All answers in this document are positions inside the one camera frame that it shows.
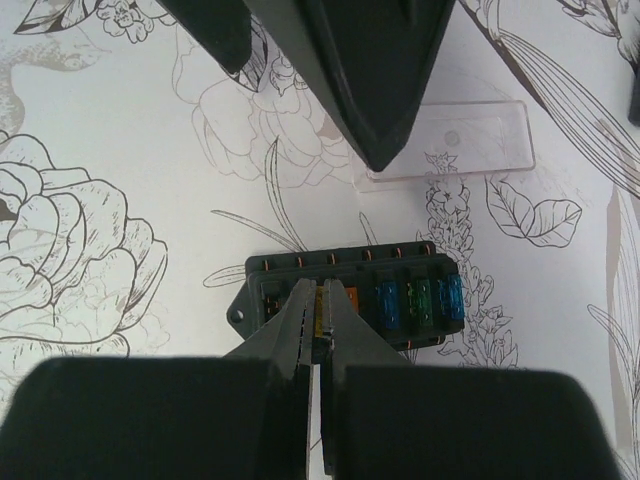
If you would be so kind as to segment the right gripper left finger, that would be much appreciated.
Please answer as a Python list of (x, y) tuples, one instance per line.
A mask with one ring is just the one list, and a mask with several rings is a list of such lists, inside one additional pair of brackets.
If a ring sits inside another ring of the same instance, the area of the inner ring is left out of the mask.
[(59, 357), (19, 385), (5, 479), (304, 479), (316, 284), (222, 357)]

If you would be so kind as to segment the small yellow fuse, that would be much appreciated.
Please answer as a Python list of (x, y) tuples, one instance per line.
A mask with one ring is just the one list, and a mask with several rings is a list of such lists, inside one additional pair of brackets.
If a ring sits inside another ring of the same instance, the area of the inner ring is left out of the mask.
[(325, 295), (326, 289), (323, 286), (318, 286), (316, 288), (313, 317), (312, 361), (314, 364), (320, 364), (324, 361), (330, 350), (332, 340), (332, 327), (325, 315), (325, 306), (327, 304)]

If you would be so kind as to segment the black fuse box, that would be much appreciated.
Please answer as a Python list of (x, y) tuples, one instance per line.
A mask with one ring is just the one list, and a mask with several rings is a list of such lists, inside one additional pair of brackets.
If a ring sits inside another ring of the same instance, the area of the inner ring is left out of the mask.
[(252, 256), (244, 279), (226, 313), (243, 339), (283, 309), (301, 279), (340, 281), (355, 312), (398, 351), (439, 345), (465, 326), (459, 266), (430, 241)]

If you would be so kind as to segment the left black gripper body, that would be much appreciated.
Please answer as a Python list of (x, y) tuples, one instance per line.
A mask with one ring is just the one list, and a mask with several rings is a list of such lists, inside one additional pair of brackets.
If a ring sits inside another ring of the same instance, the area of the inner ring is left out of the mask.
[(640, 70), (637, 70), (635, 74), (627, 109), (627, 118), (632, 125), (640, 127)]

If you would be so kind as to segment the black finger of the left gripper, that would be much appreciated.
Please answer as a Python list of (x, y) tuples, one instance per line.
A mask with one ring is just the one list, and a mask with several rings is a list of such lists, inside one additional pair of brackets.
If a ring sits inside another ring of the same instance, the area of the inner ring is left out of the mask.
[(165, 1), (163, 8), (249, 91), (273, 39), (373, 171), (405, 147), (451, 1)]

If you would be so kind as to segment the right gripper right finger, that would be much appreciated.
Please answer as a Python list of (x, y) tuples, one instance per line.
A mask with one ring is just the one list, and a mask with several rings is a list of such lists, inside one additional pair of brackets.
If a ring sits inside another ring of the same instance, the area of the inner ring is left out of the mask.
[(335, 479), (617, 479), (582, 386), (553, 371), (415, 365), (323, 287), (324, 468)]

